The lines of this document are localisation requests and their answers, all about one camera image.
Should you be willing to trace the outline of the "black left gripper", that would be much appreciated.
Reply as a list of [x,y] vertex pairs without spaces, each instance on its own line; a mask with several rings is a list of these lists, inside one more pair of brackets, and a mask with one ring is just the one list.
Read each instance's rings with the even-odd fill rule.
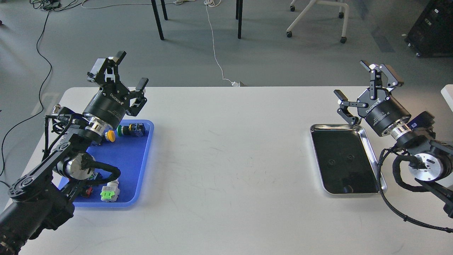
[[120,81],[118,66],[126,54],[119,51],[114,57],[99,58],[87,73],[87,80],[100,87],[83,112],[87,130],[115,130],[125,115],[137,116],[146,104],[148,78],[141,78],[133,91]]

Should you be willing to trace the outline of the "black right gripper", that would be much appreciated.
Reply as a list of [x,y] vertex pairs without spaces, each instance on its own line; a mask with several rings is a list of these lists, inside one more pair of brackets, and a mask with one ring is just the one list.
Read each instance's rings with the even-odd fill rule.
[[359,125],[361,119],[369,124],[374,132],[383,137],[400,137],[411,114],[392,96],[394,87],[401,87],[403,79],[390,65],[370,65],[366,60],[360,64],[370,74],[369,87],[354,102],[349,101],[340,89],[335,89],[338,103],[342,104],[342,118],[352,126]]

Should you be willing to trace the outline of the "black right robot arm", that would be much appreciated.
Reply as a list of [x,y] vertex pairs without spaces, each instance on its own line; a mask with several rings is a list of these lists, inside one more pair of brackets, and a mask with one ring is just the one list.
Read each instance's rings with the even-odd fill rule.
[[364,119],[379,136],[392,136],[396,143],[383,149],[377,163],[379,192],[386,205],[396,215],[411,224],[424,228],[452,233],[451,228],[438,227],[414,218],[397,210],[385,197],[381,187],[381,167],[390,153],[396,155],[392,163],[395,182],[410,192],[430,192],[443,203],[443,210],[452,217],[452,190],[437,181],[452,173],[452,146],[438,141],[433,131],[434,116],[424,111],[415,118],[392,95],[392,90],[403,85],[403,79],[390,65],[360,64],[370,74],[369,87],[357,98],[349,101],[336,89],[338,114],[350,125],[357,126]]

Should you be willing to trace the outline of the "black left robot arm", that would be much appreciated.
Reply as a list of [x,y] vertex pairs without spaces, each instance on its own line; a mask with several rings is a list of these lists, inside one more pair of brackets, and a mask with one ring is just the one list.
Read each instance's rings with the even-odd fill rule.
[[133,91],[120,81],[118,66],[125,56],[119,51],[114,57],[97,59],[87,80],[98,84],[99,90],[81,114],[56,105],[45,116],[45,129],[52,119],[62,130],[52,144],[45,139],[41,163],[8,190],[12,203],[1,213],[2,255],[17,255],[43,229],[56,230],[72,218],[73,201],[85,186],[120,176],[117,167],[96,161],[87,149],[99,143],[105,131],[116,129],[125,115],[137,116],[147,102],[147,78]]

